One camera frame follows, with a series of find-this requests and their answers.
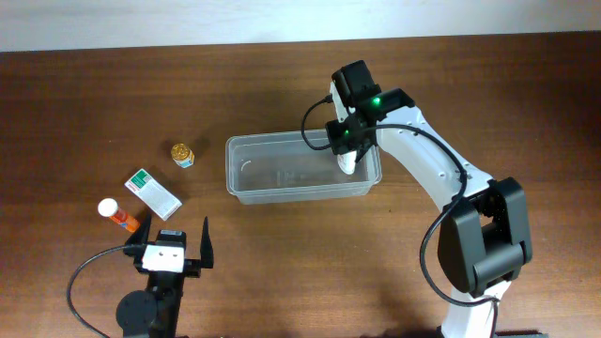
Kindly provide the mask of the clear plastic container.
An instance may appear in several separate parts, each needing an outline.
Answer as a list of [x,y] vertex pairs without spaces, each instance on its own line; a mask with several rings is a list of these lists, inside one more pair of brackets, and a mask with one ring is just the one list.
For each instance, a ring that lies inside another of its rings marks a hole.
[[379,152],[371,148],[351,175],[329,150],[313,150],[298,131],[229,138],[226,188],[243,205],[362,196],[382,178]]

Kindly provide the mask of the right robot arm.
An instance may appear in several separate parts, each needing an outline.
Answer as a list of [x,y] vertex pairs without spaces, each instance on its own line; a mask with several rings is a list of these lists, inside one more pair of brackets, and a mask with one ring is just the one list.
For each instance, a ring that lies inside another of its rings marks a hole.
[[460,156],[425,120],[400,88],[381,90],[362,60],[331,77],[336,118],[326,125],[329,147],[350,175],[377,146],[393,156],[422,186],[440,215],[420,246],[420,268],[428,284],[425,253],[439,236],[438,260],[453,289],[436,294],[449,304],[440,337],[492,337],[499,304],[522,267],[532,260],[525,193],[512,177],[493,178]]

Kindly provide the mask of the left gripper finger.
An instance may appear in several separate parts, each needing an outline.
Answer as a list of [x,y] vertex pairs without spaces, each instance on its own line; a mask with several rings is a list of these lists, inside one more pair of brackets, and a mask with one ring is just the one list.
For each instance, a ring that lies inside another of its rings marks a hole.
[[147,243],[148,234],[151,226],[152,215],[147,214],[144,220],[141,222],[139,228],[131,234],[128,240],[125,242],[126,245],[142,245]]
[[209,234],[208,217],[204,219],[200,241],[200,267],[212,269],[214,267],[214,251]]

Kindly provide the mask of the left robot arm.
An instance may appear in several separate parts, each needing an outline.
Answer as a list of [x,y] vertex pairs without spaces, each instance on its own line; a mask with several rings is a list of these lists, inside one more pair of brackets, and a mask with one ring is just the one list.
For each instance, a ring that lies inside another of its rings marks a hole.
[[150,226],[147,215],[123,249],[136,270],[147,276],[147,283],[118,303],[116,322],[125,337],[175,338],[185,280],[198,278],[203,269],[214,266],[208,219],[203,221],[200,256],[195,259],[185,256],[185,232],[163,229],[150,241]]

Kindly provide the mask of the orange tube white cap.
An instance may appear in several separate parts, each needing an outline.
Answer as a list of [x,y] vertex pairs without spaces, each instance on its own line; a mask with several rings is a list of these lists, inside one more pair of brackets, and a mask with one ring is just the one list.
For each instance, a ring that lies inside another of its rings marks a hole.
[[140,223],[121,208],[113,198],[102,199],[98,203],[97,210],[102,217],[112,220],[131,233],[134,233],[140,227]]

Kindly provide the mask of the small jar gold lid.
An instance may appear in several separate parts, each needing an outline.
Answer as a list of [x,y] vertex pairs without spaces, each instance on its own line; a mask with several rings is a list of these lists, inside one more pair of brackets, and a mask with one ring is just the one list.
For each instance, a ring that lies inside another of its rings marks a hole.
[[175,144],[171,148],[173,161],[182,168],[188,168],[194,163],[193,151],[185,144]]

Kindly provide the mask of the white green medicine box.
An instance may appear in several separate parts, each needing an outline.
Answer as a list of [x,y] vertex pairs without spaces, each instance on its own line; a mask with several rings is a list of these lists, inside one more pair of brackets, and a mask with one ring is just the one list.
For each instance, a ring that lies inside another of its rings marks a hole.
[[139,169],[124,186],[163,221],[167,221],[182,206],[182,202],[145,169]]

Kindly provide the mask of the white spray bottle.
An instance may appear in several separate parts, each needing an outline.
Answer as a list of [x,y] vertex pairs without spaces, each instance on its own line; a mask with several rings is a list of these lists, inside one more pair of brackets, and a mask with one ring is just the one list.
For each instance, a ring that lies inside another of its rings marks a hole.
[[353,175],[356,169],[357,151],[350,151],[346,154],[338,155],[337,162],[340,169],[346,175]]

